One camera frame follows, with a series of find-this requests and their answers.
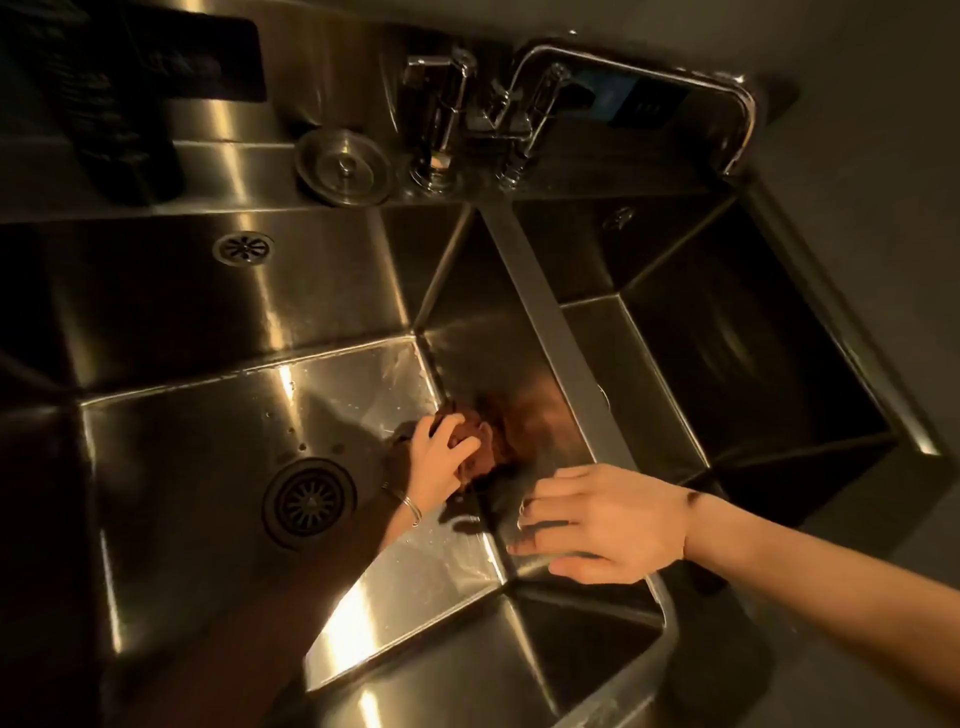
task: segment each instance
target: right hand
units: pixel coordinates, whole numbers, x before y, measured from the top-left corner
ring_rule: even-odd
[[[633,584],[684,558],[694,491],[611,465],[560,468],[538,480],[517,524],[567,522],[526,530],[508,550],[562,555],[550,572],[583,584]]]

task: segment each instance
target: brown sponge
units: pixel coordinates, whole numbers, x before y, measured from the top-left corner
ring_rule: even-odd
[[[457,469],[457,478],[460,480],[461,493],[476,478],[490,473],[500,465],[508,465],[516,459],[510,446],[507,444],[502,425],[498,418],[488,422],[475,409],[459,405],[455,401],[448,401],[437,411],[431,433],[437,428],[446,415],[459,412],[466,421],[457,425],[450,436],[450,447],[463,442],[468,437],[480,440],[480,449],[467,458]]]

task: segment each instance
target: finger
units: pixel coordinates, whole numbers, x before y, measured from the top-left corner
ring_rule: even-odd
[[[626,576],[610,559],[561,556],[551,561],[547,568],[552,574],[565,576],[581,584],[632,584],[636,581]]]
[[[580,477],[545,477],[537,481],[530,498],[577,496],[587,491]]]
[[[516,524],[524,527],[544,521],[579,523],[583,521],[586,507],[587,496],[584,495],[528,500],[523,504]]]
[[[568,553],[588,551],[587,532],[580,525],[558,525],[538,528],[524,534],[507,547],[514,556],[535,553]]]
[[[479,437],[467,437],[463,442],[457,443],[455,448],[450,449],[450,465],[457,469],[461,464],[480,449]]]
[[[574,465],[572,468],[558,468],[554,477],[582,477],[587,475],[596,468],[595,463],[590,463],[589,465]]]
[[[426,415],[417,422],[417,428],[414,430],[413,442],[418,448],[422,448],[430,441],[430,426],[433,424],[434,416]]]
[[[457,425],[461,425],[466,421],[467,418],[459,412],[456,414],[447,415],[440,423],[440,426],[437,427],[437,431],[434,433],[432,440],[436,440],[438,443],[443,443],[445,447],[448,446],[450,443],[450,436],[453,434],[453,430],[456,429]]]

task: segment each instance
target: hand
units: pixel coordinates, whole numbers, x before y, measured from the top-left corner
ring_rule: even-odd
[[[550,572],[583,584],[632,584],[684,558],[694,491],[611,465],[560,468],[538,480],[520,506],[517,525],[567,522],[524,535],[509,547],[518,556],[560,556]]]
[[[476,437],[467,437],[455,448],[449,446],[454,427],[464,420],[459,413],[447,415],[437,426],[433,437],[430,436],[433,415],[427,415],[417,423],[409,445],[410,481],[407,496],[423,513],[432,511],[460,487],[457,468],[480,448],[480,440]]]

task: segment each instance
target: drain cover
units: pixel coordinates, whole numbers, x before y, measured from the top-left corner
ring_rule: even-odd
[[[237,267],[260,265],[270,255],[274,241],[259,232],[232,232],[213,244],[213,256]]]
[[[302,548],[356,508],[349,473],[332,460],[310,457],[276,474],[263,497],[263,522],[286,548]]]

